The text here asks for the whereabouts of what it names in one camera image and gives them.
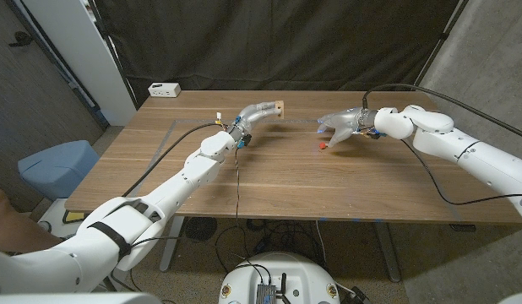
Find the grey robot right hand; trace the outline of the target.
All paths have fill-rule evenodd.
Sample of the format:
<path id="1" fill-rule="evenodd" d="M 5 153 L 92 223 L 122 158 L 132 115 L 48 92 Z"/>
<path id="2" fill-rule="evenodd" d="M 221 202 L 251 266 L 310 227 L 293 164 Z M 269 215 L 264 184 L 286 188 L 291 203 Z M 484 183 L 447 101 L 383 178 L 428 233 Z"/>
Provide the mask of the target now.
<path id="1" fill-rule="evenodd" d="M 362 129 L 372 128 L 377 110 L 354 107 L 344 111 L 324 115 L 318 119 L 320 126 L 318 133 L 323 133 L 328 128 L 334 129 L 331 140 L 326 144 L 328 148 L 348 139 L 351 135 L 359 133 Z"/>

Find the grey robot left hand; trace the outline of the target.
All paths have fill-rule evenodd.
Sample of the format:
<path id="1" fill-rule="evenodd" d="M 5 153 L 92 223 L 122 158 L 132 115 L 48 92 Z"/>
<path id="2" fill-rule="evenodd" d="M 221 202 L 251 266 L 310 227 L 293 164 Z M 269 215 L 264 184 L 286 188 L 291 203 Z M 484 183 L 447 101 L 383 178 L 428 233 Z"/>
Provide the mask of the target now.
<path id="1" fill-rule="evenodd" d="M 245 107 L 236 117 L 227 132 L 237 141 L 246 134 L 250 134 L 257 123 L 265 117 L 284 116 L 284 101 L 269 101 Z"/>

